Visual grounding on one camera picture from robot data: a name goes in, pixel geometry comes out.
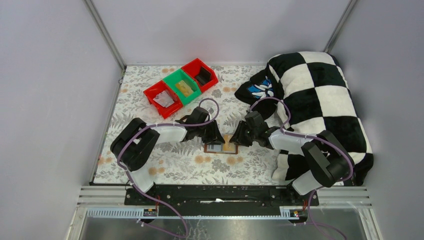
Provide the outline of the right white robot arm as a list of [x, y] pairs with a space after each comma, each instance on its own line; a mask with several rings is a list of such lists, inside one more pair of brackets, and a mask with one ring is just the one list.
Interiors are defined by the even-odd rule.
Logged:
[[330, 188], [353, 174], [353, 159], [328, 130], [310, 135], [270, 127], [260, 113], [253, 111], [238, 123], [230, 143], [250, 147], [254, 142], [264, 148], [304, 157], [309, 170], [290, 183], [301, 196], [322, 187]]

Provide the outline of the gold VIP card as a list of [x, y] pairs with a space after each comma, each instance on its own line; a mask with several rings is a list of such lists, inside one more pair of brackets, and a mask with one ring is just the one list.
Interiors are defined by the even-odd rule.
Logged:
[[231, 143], [230, 140], [233, 137], [233, 134], [224, 134], [223, 139], [225, 143], [222, 145], [222, 151], [228, 154], [236, 154], [237, 153], [237, 145]]

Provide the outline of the silver card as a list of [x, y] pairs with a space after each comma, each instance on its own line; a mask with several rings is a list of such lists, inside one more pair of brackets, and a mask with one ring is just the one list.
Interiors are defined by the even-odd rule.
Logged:
[[153, 101], [163, 108], [168, 108], [175, 103], [173, 96], [168, 90], [163, 90], [162, 92], [158, 93], [153, 98]]

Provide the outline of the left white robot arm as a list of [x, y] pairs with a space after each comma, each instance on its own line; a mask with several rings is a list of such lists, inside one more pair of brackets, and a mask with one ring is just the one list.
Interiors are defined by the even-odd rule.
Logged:
[[110, 151], [134, 188], [146, 193], [155, 184], [145, 166], [155, 146], [196, 137], [205, 145], [225, 143], [215, 118], [210, 118], [209, 112], [200, 106], [175, 123], [148, 124], [136, 117], [113, 140]]

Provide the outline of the brown leather card holder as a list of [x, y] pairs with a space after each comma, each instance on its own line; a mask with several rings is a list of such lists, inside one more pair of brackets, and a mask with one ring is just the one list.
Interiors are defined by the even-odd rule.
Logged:
[[229, 133], [224, 134], [223, 139], [225, 143], [206, 144], [204, 146], [204, 152], [209, 154], [237, 155], [239, 148], [238, 148], [238, 145], [230, 142], [232, 137], [233, 137], [233, 134], [229, 134]]

